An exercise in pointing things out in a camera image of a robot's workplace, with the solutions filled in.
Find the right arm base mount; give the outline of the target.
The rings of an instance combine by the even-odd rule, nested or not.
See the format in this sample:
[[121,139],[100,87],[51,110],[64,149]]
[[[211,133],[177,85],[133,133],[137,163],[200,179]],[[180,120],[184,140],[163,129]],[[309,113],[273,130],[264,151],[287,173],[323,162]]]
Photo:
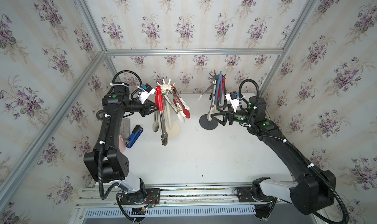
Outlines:
[[236,187],[233,194],[239,199],[239,202],[252,202],[255,205],[256,217],[260,221],[267,221],[277,204],[277,198],[263,194],[261,189],[262,181],[270,180],[270,177],[261,177],[252,182],[251,186]]

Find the red handled steel tongs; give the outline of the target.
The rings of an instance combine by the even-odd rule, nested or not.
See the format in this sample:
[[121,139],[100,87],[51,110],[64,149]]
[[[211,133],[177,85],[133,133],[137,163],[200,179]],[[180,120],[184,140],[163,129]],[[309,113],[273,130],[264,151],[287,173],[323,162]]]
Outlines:
[[221,102],[226,104],[226,89],[225,89],[225,77],[222,78],[222,88],[221,88]]

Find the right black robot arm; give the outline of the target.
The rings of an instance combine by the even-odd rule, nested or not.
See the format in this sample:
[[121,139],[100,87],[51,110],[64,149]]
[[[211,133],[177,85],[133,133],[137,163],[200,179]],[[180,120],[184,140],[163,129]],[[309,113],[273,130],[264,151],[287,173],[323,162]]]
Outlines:
[[333,221],[318,211],[338,203],[342,219],[340,224],[350,220],[347,206],[336,192],[336,177],[327,170],[323,171],[300,150],[289,142],[280,128],[266,117],[266,103],[260,96],[260,87],[252,79],[239,85],[238,91],[225,96],[228,104],[219,107],[211,118],[225,126],[239,123],[251,135],[267,145],[284,163],[294,177],[293,182],[272,181],[261,177],[253,181],[249,197],[260,204],[256,216],[266,220],[278,200],[292,204],[301,214],[313,214],[320,220],[332,224]]

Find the cream utensil rack stand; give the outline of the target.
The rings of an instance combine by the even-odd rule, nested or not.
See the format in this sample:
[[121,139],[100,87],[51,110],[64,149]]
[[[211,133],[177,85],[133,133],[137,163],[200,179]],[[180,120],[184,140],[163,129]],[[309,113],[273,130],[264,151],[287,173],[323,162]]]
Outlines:
[[158,86],[161,88],[162,96],[163,96],[163,102],[164,102],[164,114],[165,114],[165,120],[167,121],[167,133],[168,138],[172,139],[179,135],[181,126],[179,123],[174,121],[171,117],[172,113],[176,114],[177,108],[169,98],[169,94],[172,93],[173,86],[170,84],[171,79],[166,83],[165,79],[162,80],[162,82],[157,82]]

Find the dark grey utensil rack stand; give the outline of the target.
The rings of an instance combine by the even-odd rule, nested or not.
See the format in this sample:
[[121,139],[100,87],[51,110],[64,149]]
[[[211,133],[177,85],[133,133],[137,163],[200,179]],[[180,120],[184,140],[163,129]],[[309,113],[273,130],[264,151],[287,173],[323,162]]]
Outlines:
[[210,92],[210,109],[207,114],[202,115],[199,119],[200,126],[205,130],[214,130],[218,126],[218,121],[211,117],[212,114],[219,113],[220,111],[218,108],[220,106],[224,106],[227,103],[225,98],[226,95],[226,74],[223,74],[222,71],[216,73],[209,73],[210,75],[210,85],[209,87],[201,93],[198,97],[197,101],[199,101],[206,93]]

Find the cream steel tongs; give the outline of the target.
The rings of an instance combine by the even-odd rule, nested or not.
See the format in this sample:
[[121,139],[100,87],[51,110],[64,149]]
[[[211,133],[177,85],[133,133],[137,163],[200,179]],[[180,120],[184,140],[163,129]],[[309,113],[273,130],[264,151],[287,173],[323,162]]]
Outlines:
[[199,95],[199,97],[197,98],[197,101],[200,101],[200,99],[207,93],[209,92],[210,90],[213,90],[214,88],[216,87],[216,80],[212,80],[210,86],[203,92]]

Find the white tongs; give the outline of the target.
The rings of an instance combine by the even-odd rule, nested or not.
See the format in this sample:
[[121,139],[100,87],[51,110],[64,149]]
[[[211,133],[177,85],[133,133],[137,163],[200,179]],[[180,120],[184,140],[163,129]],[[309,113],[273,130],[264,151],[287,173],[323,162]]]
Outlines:
[[173,101],[170,100],[168,93],[169,93],[169,92],[166,91],[165,94],[164,94],[164,98],[165,98],[166,102],[167,102],[168,105],[173,109],[173,111],[176,113],[178,119],[179,119],[182,123],[185,123],[185,115],[184,115],[184,113],[183,113],[183,110],[180,108],[180,106],[177,106],[176,103],[174,103]]

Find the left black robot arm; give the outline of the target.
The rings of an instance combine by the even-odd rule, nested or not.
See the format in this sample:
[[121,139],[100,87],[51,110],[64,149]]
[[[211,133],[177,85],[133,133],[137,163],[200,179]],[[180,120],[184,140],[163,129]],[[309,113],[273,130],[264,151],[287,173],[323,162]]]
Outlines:
[[113,77],[108,93],[102,98],[102,110],[96,114],[102,122],[99,137],[92,152],[85,153],[83,162],[94,181],[98,182],[101,199],[106,199],[115,187],[124,191],[133,202],[142,202],[147,197],[145,184],[141,178],[130,171],[130,162],[121,152],[119,140],[125,113],[139,113],[142,117],[158,110],[158,106],[148,98],[156,90],[149,84],[143,84],[138,74],[128,71],[139,81],[134,92],[129,84],[117,82],[122,70]]

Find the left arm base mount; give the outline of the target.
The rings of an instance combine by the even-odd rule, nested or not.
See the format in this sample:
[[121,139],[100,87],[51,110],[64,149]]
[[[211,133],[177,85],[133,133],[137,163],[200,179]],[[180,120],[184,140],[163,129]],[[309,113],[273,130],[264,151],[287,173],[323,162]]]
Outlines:
[[115,196],[121,213],[131,221],[141,221],[146,217],[147,211],[160,202],[161,189],[142,189],[141,192],[127,194],[118,192]]

